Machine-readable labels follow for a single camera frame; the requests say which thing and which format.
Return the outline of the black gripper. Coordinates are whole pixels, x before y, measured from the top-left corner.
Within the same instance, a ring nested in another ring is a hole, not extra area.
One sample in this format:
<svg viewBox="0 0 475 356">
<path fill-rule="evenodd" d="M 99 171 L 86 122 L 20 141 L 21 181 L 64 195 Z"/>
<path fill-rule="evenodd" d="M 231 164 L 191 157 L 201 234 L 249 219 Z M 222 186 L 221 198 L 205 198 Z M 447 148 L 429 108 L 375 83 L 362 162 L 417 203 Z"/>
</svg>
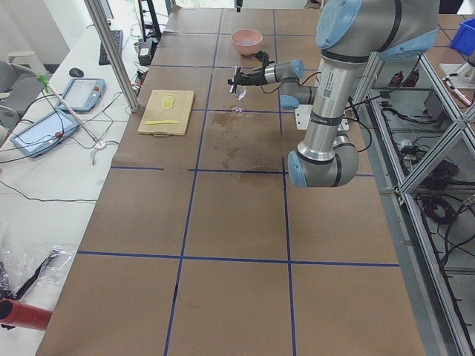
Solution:
<svg viewBox="0 0 475 356">
<path fill-rule="evenodd" d="M 237 73 L 238 85 L 264 85 L 264 75 L 261 72 Z"/>
</svg>

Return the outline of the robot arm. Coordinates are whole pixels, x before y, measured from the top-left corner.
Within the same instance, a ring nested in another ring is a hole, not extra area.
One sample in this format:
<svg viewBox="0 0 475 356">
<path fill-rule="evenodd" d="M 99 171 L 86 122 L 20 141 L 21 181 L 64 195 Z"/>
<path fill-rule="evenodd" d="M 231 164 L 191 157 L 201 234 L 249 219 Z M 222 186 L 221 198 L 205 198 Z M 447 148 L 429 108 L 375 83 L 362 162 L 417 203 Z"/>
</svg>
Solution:
<svg viewBox="0 0 475 356">
<path fill-rule="evenodd" d="M 420 55 L 436 41 L 438 1 L 327 1 L 315 35 L 323 67 L 318 86 L 303 86 L 303 63 L 274 64 L 257 53 L 260 68 L 242 73 L 235 68 L 228 81 L 238 85 L 281 85 L 281 107 L 311 104 L 304 139 L 288 155 L 288 172 L 296 187 L 338 187 L 358 170 L 356 147 L 338 127 L 358 67 L 372 52 L 383 61 Z"/>
</svg>

